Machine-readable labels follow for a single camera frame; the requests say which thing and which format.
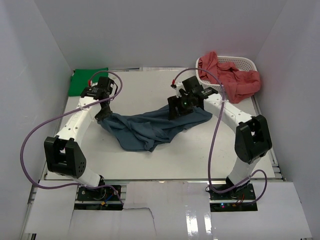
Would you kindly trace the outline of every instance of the gray wall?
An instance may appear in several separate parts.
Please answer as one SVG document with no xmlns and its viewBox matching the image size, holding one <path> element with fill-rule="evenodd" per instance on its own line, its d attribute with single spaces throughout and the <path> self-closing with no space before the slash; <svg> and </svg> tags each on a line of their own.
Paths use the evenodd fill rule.
<svg viewBox="0 0 320 240">
<path fill-rule="evenodd" d="M 19 162 L 28 132 L 59 114 L 71 70 L 33 0 L 0 0 L 0 239 L 20 237 L 31 184 Z M 25 161 L 33 179 L 45 164 L 43 142 L 57 123 L 31 137 Z"/>
<path fill-rule="evenodd" d="M 35 0 L 71 68 L 254 59 L 286 0 Z"/>
<path fill-rule="evenodd" d="M 255 64 L 277 160 L 320 239 L 320 2 L 287 1 Z"/>
</svg>

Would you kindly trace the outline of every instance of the red towel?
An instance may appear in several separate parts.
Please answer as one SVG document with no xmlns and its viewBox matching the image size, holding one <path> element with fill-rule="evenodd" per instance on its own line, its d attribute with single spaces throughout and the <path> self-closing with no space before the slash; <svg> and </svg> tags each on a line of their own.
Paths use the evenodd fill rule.
<svg viewBox="0 0 320 240">
<path fill-rule="evenodd" d="M 198 68 L 213 73 L 222 82 L 228 99 L 233 104 L 251 97 L 261 87 L 260 76 L 257 71 L 239 71 L 233 62 L 218 62 L 218 56 L 212 51 L 202 56 L 198 61 Z M 207 80 L 212 84 L 217 81 L 204 71 L 198 71 L 201 80 Z"/>
</svg>

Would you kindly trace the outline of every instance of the purple cable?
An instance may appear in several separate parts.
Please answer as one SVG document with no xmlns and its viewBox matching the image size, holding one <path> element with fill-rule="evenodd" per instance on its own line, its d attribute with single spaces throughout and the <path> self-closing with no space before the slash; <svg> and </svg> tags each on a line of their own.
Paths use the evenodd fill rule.
<svg viewBox="0 0 320 240">
<path fill-rule="evenodd" d="M 116 96 L 119 95 L 119 93 L 121 92 L 122 87 L 123 87 L 123 82 L 122 82 L 121 78 L 120 78 L 117 74 L 115 74 L 114 72 L 112 72 L 112 71 L 102 70 L 102 71 L 97 71 L 95 74 L 93 74 L 93 75 L 91 76 L 91 78 L 90 78 L 90 81 L 93 79 L 93 77 L 94 77 L 95 75 L 97 75 L 97 74 L 99 74 L 99 73 L 109 73 L 109 74 L 112 74 L 112 75 L 116 76 L 116 77 L 119 79 L 119 81 L 120 81 L 120 88 L 119 88 L 118 92 L 117 92 L 115 95 L 113 95 L 113 96 L 111 96 L 111 97 L 108 97 L 108 98 L 105 98 L 105 99 L 102 99 L 102 100 L 99 100 L 99 101 L 96 101 L 96 102 L 93 102 L 93 103 L 90 103 L 90 104 L 85 105 L 85 106 L 83 106 L 83 107 L 81 107 L 81 108 L 76 108 L 76 109 L 71 110 L 71 111 L 68 111 L 68 112 L 66 112 L 66 113 L 64 113 L 64 114 L 62 114 L 62 115 L 55 116 L 55 117 L 53 117 L 53 118 L 51 118 L 51 119 L 49 119 L 49 120 L 47 120 L 47 121 L 44 121 L 43 123 L 41 123 L 41 124 L 39 124 L 38 126 L 36 126 L 34 129 L 32 129 L 32 130 L 28 133 L 28 135 L 25 137 L 25 139 L 24 139 L 24 141 L 23 141 L 23 143 L 22 143 L 22 145 L 21 145 L 21 149 L 20 149 L 20 163 L 21 163 L 21 167 L 22 167 L 23 173 L 25 174 L 26 178 L 27 178 L 35 187 L 38 187 L 38 188 L 40 188 L 40 189 L 50 190 L 50 189 L 60 189 L 60 188 L 68 187 L 68 186 L 81 186 L 80 183 L 68 183 L 68 184 L 63 184 L 63 185 L 59 185 L 59 186 L 42 186 L 42 185 L 40 185 L 39 183 L 35 182 L 35 181 L 31 178 L 31 176 L 29 175 L 29 173 L 27 172 L 27 169 L 26 169 L 26 166 L 25 166 L 25 161 L 24 161 L 24 151 L 25 151 L 25 147 L 26 147 L 26 143 L 27 143 L 28 139 L 31 137 L 31 135 L 32 135 L 36 130 L 38 130 L 38 129 L 41 128 L 42 126 L 44 126 L 44 125 L 46 125 L 46 124 L 48 124 L 48 123 L 51 123 L 51 122 L 53 122 L 54 120 L 57 120 L 57 119 L 60 119 L 60 118 L 65 117 L 65 116 L 67 116 L 67 115 L 70 115 L 70 114 L 76 113 L 76 112 L 78 112 L 78 111 L 81 111 L 82 109 L 89 108 L 89 107 L 91 107 L 91 106 L 93 106 L 93 105 L 95 105 L 95 104 L 99 104 L 99 103 L 102 103 L 102 102 L 105 102 L 105 101 L 112 100 L 112 99 L 114 99 Z M 101 185 L 101 186 L 86 186 L 87 189 L 100 189 L 100 188 L 104 188 L 104 187 L 109 187 L 109 188 L 111 188 L 111 189 L 116 193 L 116 196 L 118 197 L 118 199 L 119 199 L 119 201 L 121 202 L 121 204 L 122 204 L 122 205 L 124 204 L 124 203 L 122 202 L 122 200 L 121 200 L 121 198 L 120 198 L 117 190 L 116 190 L 113 186 L 111 186 L 111 185 L 106 184 L 106 185 Z"/>
<path fill-rule="evenodd" d="M 232 189 L 235 189 L 236 187 L 240 186 L 241 184 L 247 182 L 248 180 L 250 180 L 250 177 L 252 177 L 253 175 L 255 175 L 257 172 L 262 172 L 264 174 L 264 178 L 265 178 L 265 185 L 264 185 L 264 189 L 262 191 L 262 194 L 256 199 L 254 200 L 253 202 L 250 202 L 250 204 L 253 204 L 255 202 L 257 202 L 265 193 L 266 189 L 267 189 L 267 174 L 261 170 L 261 169 L 258 169 L 256 171 L 254 171 L 251 176 L 248 176 L 246 177 L 245 179 L 241 180 L 240 182 L 238 182 L 237 184 L 233 185 L 232 187 L 229 187 L 225 190 L 217 190 L 216 188 L 214 188 L 213 184 L 212 184 L 212 181 L 211 181 L 211 158 L 212 158 L 212 153 L 213 153 L 213 150 L 214 150 L 214 145 L 215 145 L 215 141 L 216 141 L 216 137 L 217 137 L 217 133 L 218 133 L 218 128 L 219 128 L 219 125 L 220 125 L 220 122 L 221 122 L 221 119 L 222 119 L 222 115 L 223 115 L 223 111 L 224 111 L 224 107 L 225 107 L 225 88 L 223 86 L 223 84 L 221 83 L 221 81 L 214 75 L 212 74 L 210 71 L 208 70 L 205 70 L 205 69 L 202 69 L 202 68 L 199 68 L 199 67 L 191 67 L 191 68 L 187 68 L 187 69 L 184 69 L 182 70 L 181 72 L 178 73 L 178 75 L 174 78 L 174 82 L 176 82 L 177 78 L 183 73 L 183 72 L 186 72 L 188 70 L 200 70 L 200 71 L 204 71 L 205 73 L 209 74 L 210 76 L 212 76 L 216 81 L 217 83 L 220 85 L 221 87 L 221 90 L 222 90 L 222 104 L 221 104 L 221 109 L 220 109 L 220 113 L 219 113 L 219 117 L 218 117 L 218 120 L 217 120 L 217 123 L 216 123 L 216 126 L 215 126 L 215 129 L 214 129 L 214 133 L 213 133 L 213 137 L 212 137 L 212 141 L 211 141 L 211 147 L 210 147 L 210 152 L 209 152 L 209 159 L 208 159 L 208 182 L 209 182 L 209 188 L 217 193 L 217 194 L 224 194 L 226 192 L 229 192 L 231 191 Z"/>
</svg>

